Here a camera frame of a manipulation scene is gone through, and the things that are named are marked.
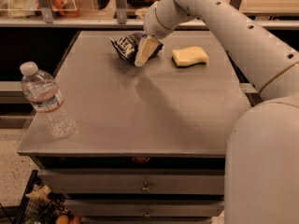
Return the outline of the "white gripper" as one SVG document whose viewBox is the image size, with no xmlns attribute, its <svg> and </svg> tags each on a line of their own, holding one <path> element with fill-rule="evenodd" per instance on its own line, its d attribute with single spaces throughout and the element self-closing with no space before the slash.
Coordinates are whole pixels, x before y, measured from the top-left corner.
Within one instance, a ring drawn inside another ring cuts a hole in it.
<svg viewBox="0 0 299 224">
<path fill-rule="evenodd" d="M 135 66 L 140 67 L 147 62 L 150 55 L 157 49 L 157 39 L 166 38 L 173 30 L 168 24 L 168 11 L 163 8 L 160 2 L 155 2 L 149 9 L 139 8 L 135 11 L 135 14 L 139 19 L 144 20 L 144 32 L 151 36 L 142 37 L 138 45 Z"/>
</svg>

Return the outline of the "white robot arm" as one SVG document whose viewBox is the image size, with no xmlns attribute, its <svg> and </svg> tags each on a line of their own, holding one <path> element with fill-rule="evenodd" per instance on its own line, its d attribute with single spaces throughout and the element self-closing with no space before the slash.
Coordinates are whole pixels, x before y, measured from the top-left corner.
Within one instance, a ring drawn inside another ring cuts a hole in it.
<svg viewBox="0 0 299 224">
<path fill-rule="evenodd" d="M 298 224 L 299 52 L 224 0 L 161 0 L 147 35 L 163 39 L 201 19 L 262 102 L 235 124 L 225 163 L 225 224 Z"/>
</svg>

